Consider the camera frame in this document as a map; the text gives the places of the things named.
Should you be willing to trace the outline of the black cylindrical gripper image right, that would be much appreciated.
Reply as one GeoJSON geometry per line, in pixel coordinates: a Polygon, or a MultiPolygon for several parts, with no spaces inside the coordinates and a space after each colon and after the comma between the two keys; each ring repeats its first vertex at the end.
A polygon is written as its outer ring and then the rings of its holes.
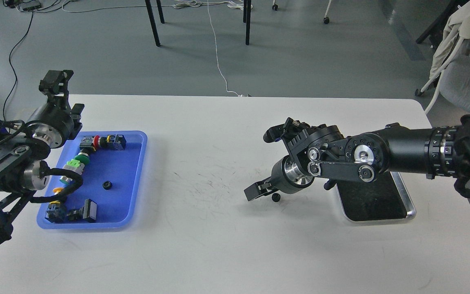
{"type": "Polygon", "coordinates": [[[314,180],[314,177],[304,175],[291,157],[285,156],[274,164],[270,177],[245,188],[244,195],[247,201],[253,201],[278,190],[286,194],[294,194],[311,186],[314,180]]]}

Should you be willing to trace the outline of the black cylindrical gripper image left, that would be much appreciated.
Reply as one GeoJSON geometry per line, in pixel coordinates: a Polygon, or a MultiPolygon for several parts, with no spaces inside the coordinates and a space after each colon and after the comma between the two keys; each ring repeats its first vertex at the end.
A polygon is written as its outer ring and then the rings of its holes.
{"type": "Polygon", "coordinates": [[[47,103],[37,108],[26,127],[32,137],[47,143],[50,148],[60,148],[66,141],[73,140],[82,129],[80,122],[85,104],[76,103],[70,107],[68,82],[73,70],[49,70],[39,83],[39,91],[46,95],[47,103]]]}

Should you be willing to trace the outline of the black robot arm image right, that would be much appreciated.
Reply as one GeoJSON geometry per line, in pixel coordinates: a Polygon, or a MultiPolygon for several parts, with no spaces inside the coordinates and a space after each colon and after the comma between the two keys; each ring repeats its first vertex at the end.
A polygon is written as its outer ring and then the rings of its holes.
{"type": "Polygon", "coordinates": [[[326,178],[324,188],[337,181],[372,183],[385,172],[455,178],[454,188],[470,199],[470,115],[460,125],[409,129],[399,123],[355,136],[343,136],[336,125],[308,125],[288,118],[270,127],[267,143],[284,142],[288,152],[272,174],[245,188],[248,201],[281,191],[294,194],[315,178],[326,178]]]}

